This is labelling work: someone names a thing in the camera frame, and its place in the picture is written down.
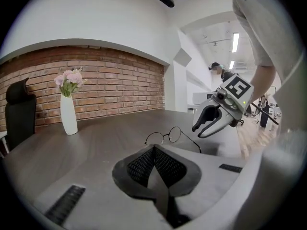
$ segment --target black chair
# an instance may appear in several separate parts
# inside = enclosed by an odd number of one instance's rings
[[[13,83],[6,91],[5,120],[10,150],[35,132],[36,96],[27,93],[28,79]]]

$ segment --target person's arm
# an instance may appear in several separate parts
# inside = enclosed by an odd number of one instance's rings
[[[275,67],[257,66],[255,75],[250,83],[254,86],[251,102],[260,98],[272,85],[276,75]]]

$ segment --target eyeglass frame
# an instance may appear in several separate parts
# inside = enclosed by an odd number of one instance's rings
[[[169,135],[170,135],[170,133],[172,132],[172,130],[173,130],[174,128],[179,128],[179,130],[180,130],[180,135],[179,135],[179,137],[178,137],[177,140],[171,141]],[[168,140],[169,140],[170,142],[172,142],[172,143],[175,143],[175,142],[177,142],[177,141],[180,139],[181,133],[184,134],[187,138],[189,138],[189,140],[192,141],[192,142],[198,147],[198,149],[199,149],[199,151],[200,151],[200,153],[201,153],[201,147],[200,147],[194,140],[192,140],[190,137],[188,137],[188,136],[181,130],[181,128],[178,127],[178,126],[172,127],[171,130],[169,131],[169,133],[168,133],[168,134],[165,134],[165,135],[162,135],[162,133],[160,133],[160,132],[153,132],[153,133],[151,133],[151,134],[146,138],[145,145],[147,145],[147,140],[148,140],[148,138],[149,138],[151,135],[153,135],[153,134],[160,134],[160,135],[162,136],[162,144],[163,144],[163,142],[164,142],[164,136],[168,136]]]

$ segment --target floor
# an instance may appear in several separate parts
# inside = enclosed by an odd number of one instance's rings
[[[266,146],[276,137],[278,126],[272,124],[272,129],[270,130],[268,120],[266,128],[262,128],[260,123],[257,123],[257,120],[260,119],[259,115],[256,118],[244,116],[242,119],[244,124],[242,126],[238,125],[236,129],[238,131],[242,157],[247,159],[251,152]]]

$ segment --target pink flower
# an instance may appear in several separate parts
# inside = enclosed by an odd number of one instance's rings
[[[80,73],[71,73],[67,76],[67,80],[79,85],[82,84],[82,75]]]
[[[54,79],[54,82],[58,87],[63,87],[64,79],[65,79],[64,75],[59,75]]]
[[[64,76],[68,76],[69,74],[72,74],[72,71],[71,70],[67,70],[63,73]]]

